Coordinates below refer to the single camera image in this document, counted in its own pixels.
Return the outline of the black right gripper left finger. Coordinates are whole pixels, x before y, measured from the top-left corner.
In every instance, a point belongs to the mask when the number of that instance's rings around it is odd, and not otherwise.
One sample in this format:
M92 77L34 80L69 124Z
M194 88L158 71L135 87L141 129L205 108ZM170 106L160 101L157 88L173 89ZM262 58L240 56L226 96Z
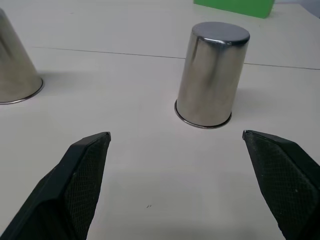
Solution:
M85 240L100 196L109 132L73 143L35 186L0 238Z

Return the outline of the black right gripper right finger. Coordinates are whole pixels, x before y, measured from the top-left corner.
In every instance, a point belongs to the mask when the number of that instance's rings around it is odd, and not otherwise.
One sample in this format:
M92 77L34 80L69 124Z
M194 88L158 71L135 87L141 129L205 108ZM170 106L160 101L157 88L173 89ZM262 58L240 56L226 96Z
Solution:
M261 194L287 240L320 238L320 166L295 142L245 130Z

